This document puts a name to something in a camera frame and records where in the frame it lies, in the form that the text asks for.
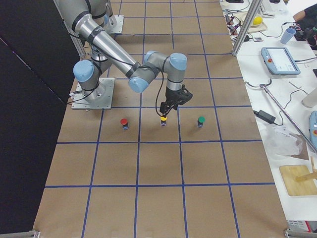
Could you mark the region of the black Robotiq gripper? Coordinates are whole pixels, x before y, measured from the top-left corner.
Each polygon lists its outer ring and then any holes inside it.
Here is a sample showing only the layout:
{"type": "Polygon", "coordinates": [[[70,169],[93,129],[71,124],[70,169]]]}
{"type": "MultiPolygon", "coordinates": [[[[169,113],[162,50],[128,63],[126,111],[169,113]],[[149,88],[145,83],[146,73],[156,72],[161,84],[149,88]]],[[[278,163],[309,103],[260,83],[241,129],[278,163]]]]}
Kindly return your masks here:
{"type": "Polygon", "coordinates": [[[190,101],[193,94],[185,87],[184,84],[178,90],[171,90],[166,87],[165,91],[166,101],[161,102],[159,111],[163,115],[167,115],[171,109],[177,110],[179,105],[183,105],[190,101]]]}

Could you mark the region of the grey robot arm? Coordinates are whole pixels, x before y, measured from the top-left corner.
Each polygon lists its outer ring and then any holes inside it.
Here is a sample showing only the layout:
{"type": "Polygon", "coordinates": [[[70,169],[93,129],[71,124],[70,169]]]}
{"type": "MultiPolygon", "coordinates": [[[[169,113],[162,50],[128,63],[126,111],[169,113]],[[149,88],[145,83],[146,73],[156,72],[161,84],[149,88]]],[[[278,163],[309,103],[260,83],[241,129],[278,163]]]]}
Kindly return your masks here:
{"type": "Polygon", "coordinates": [[[159,73],[167,74],[166,100],[157,110],[163,117],[192,99],[183,84],[187,57],[148,51],[143,64],[134,60],[109,34],[117,25],[109,0],[60,0],[57,5],[66,24],[91,46],[91,58],[77,62],[73,68],[81,86],[81,98],[74,104],[88,103],[91,109],[111,106],[110,85],[100,76],[112,65],[129,79],[129,87],[137,93],[142,93],[159,73]]]}

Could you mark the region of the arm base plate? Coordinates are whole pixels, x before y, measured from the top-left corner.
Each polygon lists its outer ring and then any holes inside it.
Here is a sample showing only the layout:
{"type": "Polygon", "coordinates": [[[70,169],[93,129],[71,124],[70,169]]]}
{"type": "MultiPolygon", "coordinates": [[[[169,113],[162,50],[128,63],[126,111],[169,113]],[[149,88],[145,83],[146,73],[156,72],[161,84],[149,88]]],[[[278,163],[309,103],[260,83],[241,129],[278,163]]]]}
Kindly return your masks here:
{"type": "Polygon", "coordinates": [[[124,22],[123,15],[113,15],[108,20],[108,25],[107,25],[106,31],[109,34],[122,34],[123,22],[124,22]]]}
{"type": "Polygon", "coordinates": [[[113,91],[114,91],[115,78],[99,78],[99,86],[90,94],[86,99],[83,94],[81,86],[77,83],[76,90],[79,93],[74,94],[73,103],[71,108],[73,110],[110,110],[112,106],[113,91]]]}

